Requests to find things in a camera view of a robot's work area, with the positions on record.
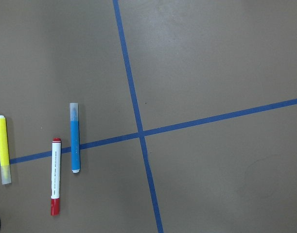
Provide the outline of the blue marker pen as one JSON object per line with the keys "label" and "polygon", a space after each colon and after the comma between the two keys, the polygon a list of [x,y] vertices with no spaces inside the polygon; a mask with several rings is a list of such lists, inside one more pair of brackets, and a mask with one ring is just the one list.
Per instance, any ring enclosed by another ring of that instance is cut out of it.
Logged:
{"label": "blue marker pen", "polygon": [[71,147],[71,170],[79,173],[80,162],[80,140],[79,140],[79,114],[78,103],[70,103],[70,147]]}

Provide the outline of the red marker pen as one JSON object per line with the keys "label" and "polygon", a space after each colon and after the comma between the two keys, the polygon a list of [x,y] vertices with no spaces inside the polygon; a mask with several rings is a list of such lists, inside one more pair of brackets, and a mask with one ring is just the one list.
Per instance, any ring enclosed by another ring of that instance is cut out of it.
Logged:
{"label": "red marker pen", "polygon": [[52,140],[51,216],[60,212],[61,139]]}

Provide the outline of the yellow highlighter pen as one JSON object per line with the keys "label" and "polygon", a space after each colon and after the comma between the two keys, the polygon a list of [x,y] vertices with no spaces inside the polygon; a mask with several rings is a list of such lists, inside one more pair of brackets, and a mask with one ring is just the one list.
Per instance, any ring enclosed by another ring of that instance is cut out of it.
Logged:
{"label": "yellow highlighter pen", "polygon": [[3,185],[10,184],[12,180],[8,149],[7,125],[6,117],[4,115],[0,115],[0,170],[1,183]]}

